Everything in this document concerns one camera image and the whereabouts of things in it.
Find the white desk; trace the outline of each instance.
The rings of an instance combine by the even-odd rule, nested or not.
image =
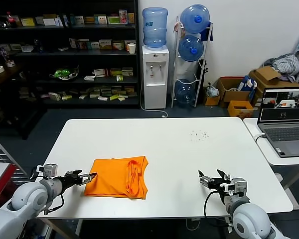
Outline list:
[[[57,164],[61,176],[77,169],[88,173],[97,158],[142,155],[149,162],[145,170],[149,190],[146,200],[85,197],[84,186],[74,186],[65,191],[61,209],[39,217],[45,222],[72,218],[201,218],[209,190],[199,183],[198,170],[216,177],[216,169],[245,178],[247,196],[267,213],[293,209],[243,122],[234,117],[71,119],[45,163]],[[60,204],[57,198],[52,207]],[[210,198],[207,215],[228,215],[218,195]]]
[[[244,124],[252,137],[255,137],[256,135],[262,133],[262,131],[257,126],[257,118],[244,119]],[[256,144],[258,145],[267,161],[273,166],[299,165],[299,157],[280,158],[266,138],[259,138]],[[289,175],[281,181],[282,186],[284,187],[284,189],[286,189],[286,192],[291,198],[295,209],[299,209],[299,205],[294,199],[291,192],[289,192],[288,188],[298,179],[299,166],[292,170]]]

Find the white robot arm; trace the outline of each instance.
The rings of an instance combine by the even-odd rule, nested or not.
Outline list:
[[[267,213],[259,206],[249,202],[246,196],[247,181],[233,178],[218,170],[220,178],[210,178],[201,171],[200,183],[215,189],[231,215],[235,232],[244,239],[288,239],[269,220]]]
[[[62,194],[73,185],[91,182],[96,174],[83,174],[81,170],[67,172],[64,177],[54,177],[57,165],[38,166],[37,171],[43,172],[43,179],[28,182],[17,188],[13,197],[0,208],[0,239],[16,239],[21,233],[24,223],[44,211],[47,215],[63,206]],[[53,200],[61,195],[62,205],[49,209]]]

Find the orange t-shirt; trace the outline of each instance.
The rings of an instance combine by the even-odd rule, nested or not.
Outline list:
[[[85,186],[85,196],[140,198],[148,192],[144,171],[148,161],[145,156],[122,159],[95,159],[90,173],[97,173]]]

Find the bottle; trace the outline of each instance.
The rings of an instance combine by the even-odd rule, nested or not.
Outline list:
[[[143,10],[145,45],[158,48],[166,45],[168,11],[163,7],[148,7]]]
[[[43,52],[43,46],[42,46],[41,41],[39,39],[34,39],[33,42],[34,42],[34,49],[37,52],[42,53]]]
[[[11,16],[10,12],[7,11],[6,13],[7,13],[8,22],[10,23],[10,27],[16,28],[16,22],[15,22],[14,18]]]
[[[191,106],[196,98],[196,92],[187,79],[180,79],[175,83],[175,98],[181,106]]]
[[[209,25],[209,11],[203,5],[192,5],[181,13],[180,21],[189,33],[200,33]]]
[[[185,61],[197,61],[204,52],[204,45],[197,37],[185,35],[179,42],[178,52]]]

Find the laptop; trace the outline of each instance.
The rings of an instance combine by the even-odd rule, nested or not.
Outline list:
[[[257,124],[281,158],[299,157],[299,87],[264,89]]]

